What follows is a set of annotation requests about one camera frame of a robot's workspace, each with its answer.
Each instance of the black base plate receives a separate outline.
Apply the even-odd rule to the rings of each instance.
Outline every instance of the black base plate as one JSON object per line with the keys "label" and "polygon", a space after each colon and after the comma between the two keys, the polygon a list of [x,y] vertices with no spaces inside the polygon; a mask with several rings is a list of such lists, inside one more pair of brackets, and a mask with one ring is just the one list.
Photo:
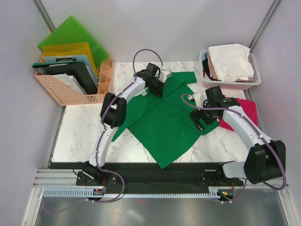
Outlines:
{"label": "black base plate", "polygon": [[[172,163],[161,169],[156,163],[106,163],[102,169],[119,173],[126,184],[125,194],[208,193],[209,186],[242,186],[237,178],[220,179],[215,171],[220,162]],[[81,163],[51,163],[51,169],[82,169]],[[118,176],[105,175],[106,193],[118,194],[122,183]],[[83,180],[78,186],[95,186]]]}

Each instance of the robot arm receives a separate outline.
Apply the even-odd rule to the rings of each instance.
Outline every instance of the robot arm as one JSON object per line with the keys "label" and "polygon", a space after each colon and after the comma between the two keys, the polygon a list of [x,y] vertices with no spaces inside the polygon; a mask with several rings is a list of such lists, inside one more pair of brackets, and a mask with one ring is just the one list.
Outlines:
{"label": "robot arm", "polygon": [[[127,102],[145,88],[148,88],[151,94],[157,97],[162,97],[166,79],[170,75],[171,73],[169,71],[161,70],[154,64],[148,64],[145,70],[137,72],[137,78],[133,78],[129,82],[126,86],[128,88],[116,98],[112,106],[110,106],[110,102],[116,96],[112,93],[107,93],[105,95],[100,116],[103,117],[107,108],[109,108],[109,110],[103,120],[106,126],[104,127],[104,125],[101,124],[100,134],[103,134],[104,130],[105,132],[101,137],[98,150],[96,150],[97,145],[95,145],[95,148],[89,158],[89,163],[91,165],[96,166],[96,161],[99,162],[100,167],[104,165],[110,143],[118,127],[120,127],[126,119]],[[96,151],[98,151],[98,160],[96,160]]]}
{"label": "robot arm", "polygon": [[[220,87],[206,90],[207,100],[204,110],[195,109],[190,113],[197,129],[203,130],[200,119],[207,125],[218,117],[224,119],[239,135],[249,150],[246,161],[222,163],[220,175],[222,178],[247,178],[252,184],[265,182],[282,176],[281,168],[265,144],[264,140],[273,148],[285,169],[285,145],[281,140],[273,141],[264,134],[246,115],[235,98],[226,98]],[[189,96],[190,101],[196,97]]]}

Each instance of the marble table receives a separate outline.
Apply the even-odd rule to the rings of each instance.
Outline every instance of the marble table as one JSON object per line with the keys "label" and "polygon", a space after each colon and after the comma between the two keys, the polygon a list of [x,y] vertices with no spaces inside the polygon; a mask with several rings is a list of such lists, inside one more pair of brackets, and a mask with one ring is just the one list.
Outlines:
{"label": "marble table", "polygon": [[[136,63],[139,71],[147,63]],[[188,86],[194,92],[204,92],[201,82],[202,67],[199,62],[165,62],[172,72],[194,71],[197,83]],[[118,92],[133,76],[132,63],[115,64],[115,90]],[[223,89],[227,97],[245,98],[242,90]],[[56,141],[52,162],[87,161],[100,135],[100,110],[102,104],[67,106]],[[175,162],[244,161],[248,151],[239,136],[228,129],[217,127],[200,138]],[[112,142],[106,162],[155,162],[143,145],[125,130]]]}

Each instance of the white cloth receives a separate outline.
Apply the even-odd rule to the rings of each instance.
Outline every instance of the white cloth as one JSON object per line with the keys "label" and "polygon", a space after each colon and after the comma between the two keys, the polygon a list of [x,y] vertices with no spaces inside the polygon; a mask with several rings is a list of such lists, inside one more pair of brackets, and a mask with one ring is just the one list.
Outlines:
{"label": "white cloth", "polygon": [[209,55],[216,76],[221,81],[248,80],[254,77],[249,62],[250,49],[243,45],[231,44],[209,47]]}

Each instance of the yellow folder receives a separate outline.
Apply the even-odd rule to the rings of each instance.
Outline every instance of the yellow folder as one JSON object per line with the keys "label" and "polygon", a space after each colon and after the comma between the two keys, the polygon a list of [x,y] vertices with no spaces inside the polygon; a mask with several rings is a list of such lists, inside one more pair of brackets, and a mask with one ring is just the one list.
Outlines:
{"label": "yellow folder", "polygon": [[89,44],[87,42],[69,43],[51,46],[42,46],[43,58],[55,56],[72,56],[72,55],[86,55],[91,63],[92,69],[96,76],[98,76],[94,60],[91,54]]}

